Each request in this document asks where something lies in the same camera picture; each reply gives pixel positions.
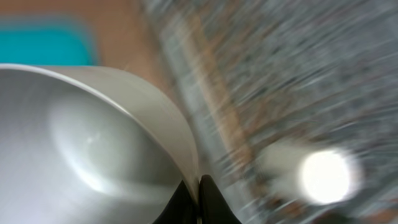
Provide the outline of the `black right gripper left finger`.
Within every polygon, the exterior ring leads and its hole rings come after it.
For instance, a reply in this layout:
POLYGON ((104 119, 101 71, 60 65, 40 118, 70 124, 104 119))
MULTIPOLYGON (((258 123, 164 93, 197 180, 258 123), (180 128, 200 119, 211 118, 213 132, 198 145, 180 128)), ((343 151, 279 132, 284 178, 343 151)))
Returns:
POLYGON ((197 224, 197 208, 184 181, 153 224, 197 224))

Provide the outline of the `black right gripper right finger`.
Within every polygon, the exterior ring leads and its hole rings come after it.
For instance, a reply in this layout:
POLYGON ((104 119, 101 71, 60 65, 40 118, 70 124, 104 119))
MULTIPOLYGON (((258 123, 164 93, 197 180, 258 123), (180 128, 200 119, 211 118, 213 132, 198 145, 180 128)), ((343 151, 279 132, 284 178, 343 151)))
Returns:
POLYGON ((201 177, 199 204, 202 224, 241 224, 210 175, 201 177))

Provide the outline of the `white paper cup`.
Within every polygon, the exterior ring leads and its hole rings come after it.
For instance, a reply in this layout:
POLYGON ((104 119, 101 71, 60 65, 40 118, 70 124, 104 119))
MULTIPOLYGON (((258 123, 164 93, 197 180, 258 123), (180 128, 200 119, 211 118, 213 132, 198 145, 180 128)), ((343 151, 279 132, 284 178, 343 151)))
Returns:
POLYGON ((347 201, 364 184, 359 159, 339 146, 277 141, 258 153, 255 165, 271 192, 312 205, 347 201))

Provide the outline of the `grey white bowl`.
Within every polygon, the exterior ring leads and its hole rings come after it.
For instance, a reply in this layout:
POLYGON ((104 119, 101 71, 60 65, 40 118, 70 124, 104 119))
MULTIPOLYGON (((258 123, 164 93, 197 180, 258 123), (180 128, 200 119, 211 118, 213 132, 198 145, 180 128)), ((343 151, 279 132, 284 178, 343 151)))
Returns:
POLYGON ((161 90, 108 67, 1 65, 1 222, 152 223, 198 153, 161 90))

